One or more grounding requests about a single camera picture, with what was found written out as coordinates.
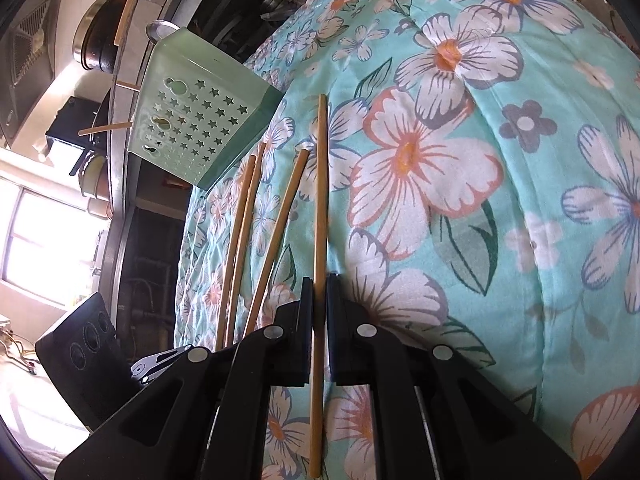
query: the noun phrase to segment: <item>floral blanket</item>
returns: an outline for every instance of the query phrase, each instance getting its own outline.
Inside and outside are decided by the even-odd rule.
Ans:
[[[238,336],[302,147],[261,325],[312,275],[325,93],[328,268],[402,341],[455,347],[590,475],[640,402],[638,58],[573,0],[309,0],[247,66],[286,96]],[[245,167],[194,190],[176,345],[214,344]],[[367,390],[327,383],[324,412],[325,476],[372,480]],[[303,479],[307,457],[308,390],[276,388],[263,478]]]

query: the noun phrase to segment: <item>black speaker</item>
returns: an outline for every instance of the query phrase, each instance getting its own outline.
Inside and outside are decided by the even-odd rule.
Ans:
[[[80,421],[96,430],[141,388],[120,351],[98,293],[36,341],[36,354]]]

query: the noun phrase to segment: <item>floor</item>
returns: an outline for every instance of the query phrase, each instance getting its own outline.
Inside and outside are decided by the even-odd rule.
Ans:
[[[25,454],[48,478],[89,435],[40,365],[36,376],[0,355],[0,415]]]

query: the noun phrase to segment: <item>green plastic basket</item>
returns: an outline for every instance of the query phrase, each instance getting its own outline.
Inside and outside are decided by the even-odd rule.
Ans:
[[[185,28],[159,41],[129,151],[209,189],[265,131],[283,94]]]

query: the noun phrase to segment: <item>gray flower print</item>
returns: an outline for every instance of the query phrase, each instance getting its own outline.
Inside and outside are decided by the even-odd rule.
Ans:
[[[525,101],[522,108],[506,105],[502,114],[509,122],[500,127],[500,135],[505,139],[517,137],[520,147],[527,153],[538,150],[540,135],[550,136],[558,130],[555,121],[541,117],[542,106],[537,101]]]

